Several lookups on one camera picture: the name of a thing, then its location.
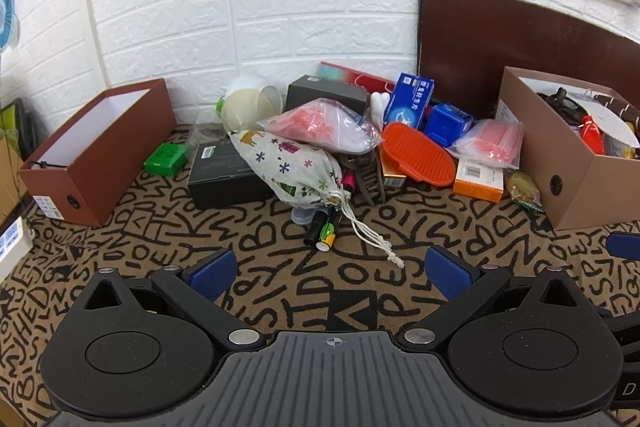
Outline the dark brown empty box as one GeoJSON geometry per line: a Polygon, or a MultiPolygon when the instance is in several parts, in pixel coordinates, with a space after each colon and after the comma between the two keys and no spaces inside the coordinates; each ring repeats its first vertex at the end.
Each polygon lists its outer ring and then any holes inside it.
{"type": "Polygon", "coordinates": [[[100,227],[176,126],[165,80],[105,90],[25,160],[20,176],[47,218],[100,227]]]}

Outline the black box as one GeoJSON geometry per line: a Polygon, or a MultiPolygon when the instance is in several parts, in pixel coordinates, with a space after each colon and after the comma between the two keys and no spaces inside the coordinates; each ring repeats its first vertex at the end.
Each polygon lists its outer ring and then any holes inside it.
{"type": "Polygon", "coordinates": [[[306,75],[288,86],[284,110],[287,112],[318,98],[340,102],[363,116],[367,109],[368,92],[349,83],[306,75]]]}
{"type": "Polygon", "coordinates": [[[228,138],[198,146],[191,161],[188,190],[199,210],[265,202],[274,196],[228,138]]]}

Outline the red bottle in box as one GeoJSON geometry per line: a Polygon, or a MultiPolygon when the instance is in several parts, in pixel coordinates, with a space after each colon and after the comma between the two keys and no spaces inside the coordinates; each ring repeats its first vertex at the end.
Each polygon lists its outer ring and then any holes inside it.
{"type": "Polygon", "coordinates": [[[582,117],[579,132],[582,141],[590,148],[593,154],[605,154],[602,132],[590,115],[582,117]]]}

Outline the yellow green snack packet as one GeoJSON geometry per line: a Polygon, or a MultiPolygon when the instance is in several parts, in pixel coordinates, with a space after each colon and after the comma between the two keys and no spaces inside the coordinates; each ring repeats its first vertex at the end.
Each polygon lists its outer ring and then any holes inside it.
{"type": "Polygon", "coordinates": [[[515,204],[531,212],[544,213],[538,187],[534,180],[523,171],[509,172],[506,178],[506,191],[515,204]]]}

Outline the dark brown wooden board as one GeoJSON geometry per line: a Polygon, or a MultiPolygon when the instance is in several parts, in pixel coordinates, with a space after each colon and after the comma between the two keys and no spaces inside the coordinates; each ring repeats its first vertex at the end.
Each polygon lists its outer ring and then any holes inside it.
{"type": "Polygon", "coordinates": [[[503,69],[585,80],[639,105],[639,43],[522,0],[418,0],[416,72],[438,101],[475,117],[494,109],[503,69]]]}

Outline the green plastic block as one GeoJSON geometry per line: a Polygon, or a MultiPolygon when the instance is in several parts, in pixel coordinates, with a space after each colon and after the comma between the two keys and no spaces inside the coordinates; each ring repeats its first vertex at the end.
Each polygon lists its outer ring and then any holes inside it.
{"type": "Polygon", "coordinates": [[[188,161],[187,150],[184,144],[162,143],[144,162],[144,170],[154,176],[175,176],[188,161]]]}

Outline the brown white striped item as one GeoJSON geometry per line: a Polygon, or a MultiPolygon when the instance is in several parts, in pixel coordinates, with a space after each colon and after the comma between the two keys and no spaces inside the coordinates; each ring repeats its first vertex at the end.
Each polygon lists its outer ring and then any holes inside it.
{"type": "Polygon", "coordinates": [[[615,96],[598,94],[596,100],[604,107],[612,110],[620,119],[629,122],[635,128],[639,128],[640,122],[640,109],[625,102],[621,98],[615,98],[615,96]]]}

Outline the patterned letter table mat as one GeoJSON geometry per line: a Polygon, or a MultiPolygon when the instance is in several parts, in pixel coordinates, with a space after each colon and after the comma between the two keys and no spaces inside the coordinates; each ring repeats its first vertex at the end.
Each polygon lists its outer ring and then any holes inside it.
{"type": "Polygon", "coordinates": [[[199,210],[187,183],[185,174],[139,174],[102,228],[29,213],[34,246],[1,286],[1,395],[30,425],[54,412],[39,374],[41,352],[101,268],[145,277],[229,248],[238,272],[221,306],[266,333],[402,329],[442,303],[423,272],[433,245],[518,275],[559,265],[595,305],[614,314],[639,306],[639,265],[606,251],[609,228],[558,232],[510,200],[491,204],[412,183],[382,205],[356,198],[357,216],[404,259],[398,269],[361,243],[347,222],[332,251],[320,254],[305,245],[303,228],[280,200],[199,210]]]}

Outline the printed cloth drawstring bag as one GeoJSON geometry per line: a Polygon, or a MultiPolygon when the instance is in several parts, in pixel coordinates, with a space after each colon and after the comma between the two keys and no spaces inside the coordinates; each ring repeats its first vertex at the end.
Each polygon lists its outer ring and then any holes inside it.
{"type": "Polygon", "coordinates": [[[405,266],[389,241],[358,220],[343,186],[341,165],[322,148],[298,143],[264,130],[231,131],[229,138],[256,176],[281,202],[296,208],[331,206],[352,226],[361,242],[384,251],[388,261],[405,266]]]}

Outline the orange silicone brush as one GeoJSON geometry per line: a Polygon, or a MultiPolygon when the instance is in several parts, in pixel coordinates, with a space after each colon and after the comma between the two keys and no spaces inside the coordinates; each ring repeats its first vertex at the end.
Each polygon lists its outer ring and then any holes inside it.
{"type": "Polygon", "coordinates": [[[454,160],[446,150],[420,131],[400,122],[386,124],[381,145],[399,170],[414,181],[436,187],[454,183],[457,172],[454,160]]]}

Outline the blue toothpaste box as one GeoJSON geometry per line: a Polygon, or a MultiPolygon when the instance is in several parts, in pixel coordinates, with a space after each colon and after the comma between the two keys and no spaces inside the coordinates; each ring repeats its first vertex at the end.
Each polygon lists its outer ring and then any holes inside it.
{"type": "Polygon", "coordinates": [[[403,72],[390,95],[390,103],[386,106],[384,126],[398,122],[418,130],[434,89],[433,79],[403,72]]]}

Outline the clear bag pink contents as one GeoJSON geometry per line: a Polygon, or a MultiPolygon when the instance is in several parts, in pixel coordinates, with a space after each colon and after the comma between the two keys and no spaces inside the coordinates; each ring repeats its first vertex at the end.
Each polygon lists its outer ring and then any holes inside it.
{"type": "Polygon", "coordinates": [[[317,98],[258,126],[271,134],[323,148],[332,153],[363,155],[382,143],[378,129],[344,104],[317,98]]]}

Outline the white plastic bottle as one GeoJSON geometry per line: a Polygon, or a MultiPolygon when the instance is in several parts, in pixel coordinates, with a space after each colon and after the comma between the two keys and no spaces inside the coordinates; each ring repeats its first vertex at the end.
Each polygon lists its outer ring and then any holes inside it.
{"type": "Polygon", "coordinates": [[[370,117],[372,124],[378,131],[383,130],[384,115],[388,103],[390,103],[388,92],[373,92],[370,95],[370,117]]]}

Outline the cream plastic funnel cup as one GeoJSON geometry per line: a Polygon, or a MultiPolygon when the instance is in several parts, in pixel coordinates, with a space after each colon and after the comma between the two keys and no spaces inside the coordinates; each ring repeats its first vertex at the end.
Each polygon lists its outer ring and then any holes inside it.
{"type": "Polygon", "coordinates": [[[220,119],[227,131],[259,129],[259,121],[282,113],[281,91],[268,80],[242,75],[232,81],[221,105],[220,119]]]}

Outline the tan cardboard box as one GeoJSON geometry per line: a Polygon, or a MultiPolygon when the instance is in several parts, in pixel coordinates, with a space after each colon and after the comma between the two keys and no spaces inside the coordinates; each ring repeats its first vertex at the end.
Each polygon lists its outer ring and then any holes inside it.
{"type": "Polygon", "coordinates": [[[593,153],[542,98],[564,88],[572,100],[615,90],[584,80],[506,66],[498,114],[524,128],[520,168],[537,184],[555,230],[615,225],[639,218],[639,161],[593,153]]]}

